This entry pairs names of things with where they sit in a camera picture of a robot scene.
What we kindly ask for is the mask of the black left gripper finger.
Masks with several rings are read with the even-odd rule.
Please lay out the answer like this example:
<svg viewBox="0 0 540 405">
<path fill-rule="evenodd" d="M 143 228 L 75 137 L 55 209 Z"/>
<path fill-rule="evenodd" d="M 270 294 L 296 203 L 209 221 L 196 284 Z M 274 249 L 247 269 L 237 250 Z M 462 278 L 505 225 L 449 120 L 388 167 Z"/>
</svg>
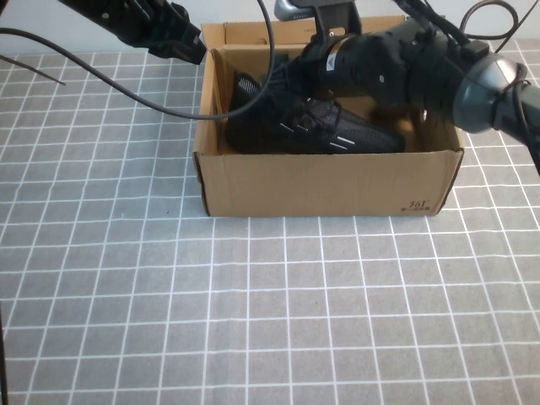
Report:
<svg viewBox="0 0 540 405">
<path fill-rule="evenodd" d="M 199 65 L 203 60 L 203 41 L 200 34 L 201 31 L 192 26 L 162 30 L 148 41 L 147 48 L 157 57 L 177 58 Z"/>
<path fill-rule="evenodd" d="M 176 3 L 165 3 L 164 30 L 179 29 L 189 26 L 197 28 L 190 21 L 189 13 L 184 7 Z M 202 43 L 202 57 L 205 57 L 207 48 Z"/>
</svg>

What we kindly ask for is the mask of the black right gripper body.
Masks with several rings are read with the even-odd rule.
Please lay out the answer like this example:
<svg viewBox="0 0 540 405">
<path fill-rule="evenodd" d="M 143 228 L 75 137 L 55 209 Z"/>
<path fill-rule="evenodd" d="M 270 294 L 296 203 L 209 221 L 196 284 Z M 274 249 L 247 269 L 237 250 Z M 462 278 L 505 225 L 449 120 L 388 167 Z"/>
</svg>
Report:
<svg viewBox="0 0 540 405">
<path fill-rule="evenodd" d="M 294 60 L 294 86 L 299 91 L 366 91 L 361 72 L 366 35 L 312 40 Z"/>
</svg>

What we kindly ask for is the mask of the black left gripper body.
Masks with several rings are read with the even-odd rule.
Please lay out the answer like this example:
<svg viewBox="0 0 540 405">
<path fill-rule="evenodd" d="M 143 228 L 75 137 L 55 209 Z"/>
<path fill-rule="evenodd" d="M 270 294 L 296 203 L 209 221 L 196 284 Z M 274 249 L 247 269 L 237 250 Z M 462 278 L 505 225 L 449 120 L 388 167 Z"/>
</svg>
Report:
<svg viewBox="0 0 540 405">
<path fill-rule="evenodd" d="M 167 1 L 65 0 L 61 3 L 133 47 L 158 44 L 173 16 Z"/>
</svg>

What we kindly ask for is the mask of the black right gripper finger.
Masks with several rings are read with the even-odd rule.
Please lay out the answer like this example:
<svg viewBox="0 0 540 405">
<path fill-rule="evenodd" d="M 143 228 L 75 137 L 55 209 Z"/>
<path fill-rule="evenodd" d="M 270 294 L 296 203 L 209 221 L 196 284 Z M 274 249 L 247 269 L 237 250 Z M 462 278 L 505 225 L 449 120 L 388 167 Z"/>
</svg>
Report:
<svg viewBox="0 0 540 405">
<path fill-rule="evenodd" d="M 296 74 L 298 71 L 298 60 L 289 54 L 276 54 L 273 61 L 272 74 Z"/>
<path fill-rule="evenodd" d="M 276 91 L 302 91 L 301 78 L 295 72 L 287 69 L 276 69 L 272 71 L 272 75 L 263 74 L 260 77 L 261 84 L 270 79 L 268 88 Z"/>
</svg>

